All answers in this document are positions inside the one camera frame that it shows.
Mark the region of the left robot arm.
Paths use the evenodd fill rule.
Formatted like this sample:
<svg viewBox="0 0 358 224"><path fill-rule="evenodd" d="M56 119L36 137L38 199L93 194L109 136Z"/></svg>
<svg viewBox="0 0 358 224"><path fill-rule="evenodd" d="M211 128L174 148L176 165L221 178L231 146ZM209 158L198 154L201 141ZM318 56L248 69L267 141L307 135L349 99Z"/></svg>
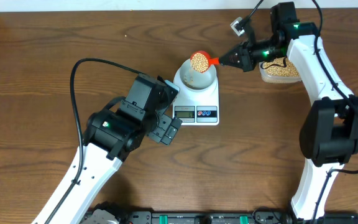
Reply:
<svg viewBox="0 0 358 224"><path fill-rule="evenodd" d="M87 121L64 178L34 223L79 223L103 185L145 137L169 145L181 120L165 114L179 87L140 74L126 97L112 99Z"/></svg>

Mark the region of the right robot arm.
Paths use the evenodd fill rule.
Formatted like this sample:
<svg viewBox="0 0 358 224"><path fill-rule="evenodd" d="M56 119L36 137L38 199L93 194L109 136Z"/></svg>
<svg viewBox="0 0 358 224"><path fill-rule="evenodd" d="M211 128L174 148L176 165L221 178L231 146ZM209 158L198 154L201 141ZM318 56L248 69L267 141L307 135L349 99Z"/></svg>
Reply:
<svg viewBox="0 0 358 224"><path fill-rule="evenodd" d="M282 58L297 69L311 108L300 130L305 157L300 184L281 223L324 223L324 206L336 176L358 153L358 96L343 83L328 59L321 38L322 24L301 22L293 2L270 9L272 36L257 40L250 16L231 28L246 40L219 58L221 65L254 70Z"/></svg>

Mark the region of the red measuring scoop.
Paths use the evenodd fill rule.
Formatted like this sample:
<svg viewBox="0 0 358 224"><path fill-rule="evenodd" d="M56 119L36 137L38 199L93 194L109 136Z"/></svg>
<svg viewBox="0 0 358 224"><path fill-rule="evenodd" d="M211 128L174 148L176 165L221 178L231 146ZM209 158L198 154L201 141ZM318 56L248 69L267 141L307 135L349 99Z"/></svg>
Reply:
<svg viewBox="0 0 358 224"><path fill-rule="evenodd" d="M219 59L211 58L207 52L200 50L191 55L190 64L193 70L204 73L210 66L219 65Z"/></svg>

